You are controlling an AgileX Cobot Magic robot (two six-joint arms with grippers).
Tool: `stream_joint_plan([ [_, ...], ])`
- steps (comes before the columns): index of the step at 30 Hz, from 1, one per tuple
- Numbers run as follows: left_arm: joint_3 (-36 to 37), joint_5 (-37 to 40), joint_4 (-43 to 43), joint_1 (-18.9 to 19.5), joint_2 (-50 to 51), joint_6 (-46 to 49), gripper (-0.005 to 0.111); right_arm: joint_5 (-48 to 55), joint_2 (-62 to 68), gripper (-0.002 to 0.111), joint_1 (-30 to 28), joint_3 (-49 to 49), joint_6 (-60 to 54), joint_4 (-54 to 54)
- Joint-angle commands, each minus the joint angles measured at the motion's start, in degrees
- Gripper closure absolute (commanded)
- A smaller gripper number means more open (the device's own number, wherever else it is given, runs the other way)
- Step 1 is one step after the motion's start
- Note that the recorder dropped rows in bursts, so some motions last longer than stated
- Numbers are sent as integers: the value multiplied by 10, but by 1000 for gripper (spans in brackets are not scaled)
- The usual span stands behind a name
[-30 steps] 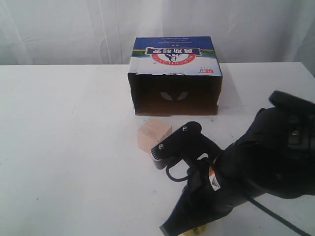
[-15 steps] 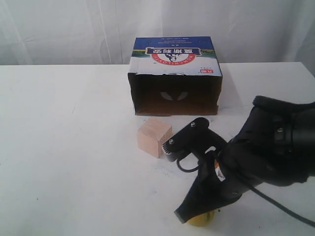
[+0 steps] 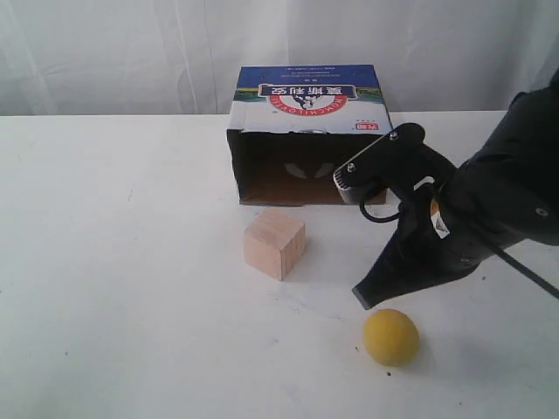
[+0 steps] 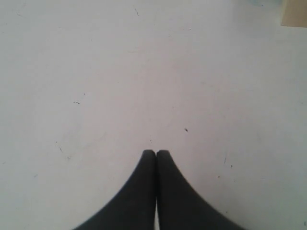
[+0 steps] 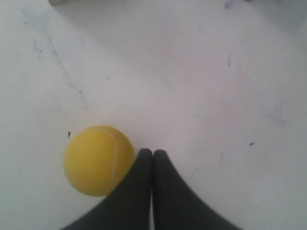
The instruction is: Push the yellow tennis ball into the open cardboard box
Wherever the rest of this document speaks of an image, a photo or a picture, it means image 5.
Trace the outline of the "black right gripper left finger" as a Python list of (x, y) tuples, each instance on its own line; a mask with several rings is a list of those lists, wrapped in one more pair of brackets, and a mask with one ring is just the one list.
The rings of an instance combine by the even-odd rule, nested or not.
[(116, 188), (88, 213), (65, 230), (148, 230), (153, 174), (153, 154), (139, 150), (138, 156)]

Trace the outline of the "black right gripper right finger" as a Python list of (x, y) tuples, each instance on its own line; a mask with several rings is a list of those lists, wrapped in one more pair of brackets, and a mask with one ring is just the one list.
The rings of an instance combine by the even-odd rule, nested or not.
[(156, 230), (237, 230), (184, 182), (168, 154), (153, 154), (153, 218)]

